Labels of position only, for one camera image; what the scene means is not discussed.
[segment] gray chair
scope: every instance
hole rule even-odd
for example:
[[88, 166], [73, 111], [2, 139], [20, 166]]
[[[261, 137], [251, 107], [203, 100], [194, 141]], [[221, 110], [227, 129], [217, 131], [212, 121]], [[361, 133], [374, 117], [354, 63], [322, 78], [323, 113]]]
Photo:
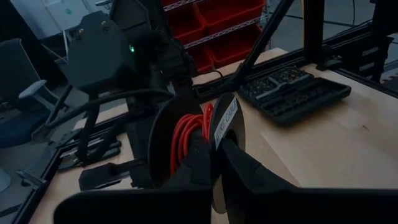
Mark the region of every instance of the gray chair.
[[0, 125], [0, 148], [24, 144], [32, 140], [35, 130], [54, 119], [69, 91], [61, 99], [40, 80], [26, 54], [21, 39], [0, 43], [0, 95], [21, 113]]

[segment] metal shelf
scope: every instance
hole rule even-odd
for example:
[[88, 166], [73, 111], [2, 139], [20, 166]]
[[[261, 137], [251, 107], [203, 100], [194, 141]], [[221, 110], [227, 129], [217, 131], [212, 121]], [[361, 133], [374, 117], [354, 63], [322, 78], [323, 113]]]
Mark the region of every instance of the metal shelf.
[[[111, 5], [112, 5], [112, 1], [113, 0], [99, 1], [99, 2], [96, 2], [95, 5], [96, 6], [104, 6], [104, 7], [110, 8]], [[179, 2], [173, 3], [171, 5], [165, 6], [165, 7], [163, 7], [163, 9], [164, 9], [165, 12], [167, 12], [167, 11], [170, 11], [172, 9], [178, 8], [180, 6], [189, 4], [189, 3], [200, 2], [200, 1], [202, 1], [202, 0], [183, 0], [183, 1], [179, 1]]]
[[266, 15], [257, 17], [257, 18], [255, 18], [255, 19], [250, 20], [250, 21], [243, 22], [243, 23], [241, 23], [241, 24], [238, 24], [238, 25], [233, 26], [233, 27], [231, 27], [231, 28], [222, 30], [222, 31], [220, 31], [220, 32], [218, 32], [218, 33], [209, 35], [209, 36], [207, 36], [207, 37], [204, 37], [204, 38], [202, 38], [202, 39], [196, 40], [196, 41], [191, 42], [191, 43], [189, 43], [189, 44], [185, 44], [184, 47], [185, 47], [186, 49], [188, 49], [188, 48], [193, 47], [193, 46], [195, 46], [195, 45], [198, 45], [198, 44], [202, 44], [202, 43], [204, 43], [204, 42], [207, 42], [207, 41], [209, 41], [209, 40], [211, 40], [211, 39], [214, 39], [214, 38], [217, 38], [217, 37], [219, 37], [219, 36], [228, 34], [228, 33], [232, 32], [232, 31], [236, 31], [236, 30], [238, 30], [238, 29], [240, 29], [240, 28], [247, 27], [247, 26], [249, 26], [249, 25], [251, 25], [251, 24], [256, 24], [256, 23], [258, 23], [261, 19], [266, 19], [266, 18], [267, 18]]

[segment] wire spool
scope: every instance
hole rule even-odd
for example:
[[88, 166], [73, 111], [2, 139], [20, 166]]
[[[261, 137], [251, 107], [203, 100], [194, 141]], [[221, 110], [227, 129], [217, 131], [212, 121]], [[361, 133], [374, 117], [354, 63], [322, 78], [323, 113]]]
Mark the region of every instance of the wire spool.
[[233, 93], [225, 93], [218, 98], [210, 123], [210, 144], [212, 146], [212, 181], [213, 208], [217, 213], [225, 213], [223, 186], [220, 169], [217, 168], [217, 151], [221, 147], [222, 139], [227, 138], [235, 142], [245, 151], [246, 135], [241, 105]]
[[170, 145], [179, 119], [186, 114], [202, 114], [200, 105], [186, 96], [176, 96], [158, 112], [149, 137], [148, 164], [154, 187], [170, 179]]

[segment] red wire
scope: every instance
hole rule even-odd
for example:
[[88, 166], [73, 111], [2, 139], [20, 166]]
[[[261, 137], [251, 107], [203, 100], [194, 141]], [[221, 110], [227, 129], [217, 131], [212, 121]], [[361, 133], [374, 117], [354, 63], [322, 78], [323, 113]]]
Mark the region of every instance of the red wire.
[[181, 165], [188, 154], [189, 139], [196, 129], [201, 128], [201, 134], [207, 141], [210, 139], [210, 120], [213, 114], [213, 105], [207, 104], [203, 114], [186, 114], [182, 116], [174, 128], [170, 151], [170, 176]]

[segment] wooden table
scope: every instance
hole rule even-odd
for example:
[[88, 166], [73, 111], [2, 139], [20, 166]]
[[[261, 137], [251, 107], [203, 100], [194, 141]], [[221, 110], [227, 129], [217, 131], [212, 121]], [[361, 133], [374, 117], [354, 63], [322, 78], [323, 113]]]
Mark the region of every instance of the wooden table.
[[[286, 53], [272, 49], [257, 62]], [[219, 69], [223, 74], [236, 70], [239, 62]], [[398, 189], [398, 150], [396, 150], [398, 99], [364, 86], [335, 72], [321, 72], [314, 65], [304, 68], [317, 77], [352, 87], [351, 95], [324, 108], [289, 128], [280, 128], [239, 98], [246, 128], [246, 152], [285, 180], [302, 187], [348, 187]], [[205, 83], [218, 78], [209, 73], [194, 78]], [[98, 121], [127, 111], [121, 105], [100, 114]], [[83, 126], [85, 121], [76, 124]], [[133, 159], [126, 134], [119, 136], [122, 153], [86, 169]], [[31, 223], [52, 223], [54, 208], [78, 193], [83, 168], [56, 174]], [[107, 189], [130, 189], [131, 180]], [[226, 223], [226, 215], [213, 215], [214, 223]]]

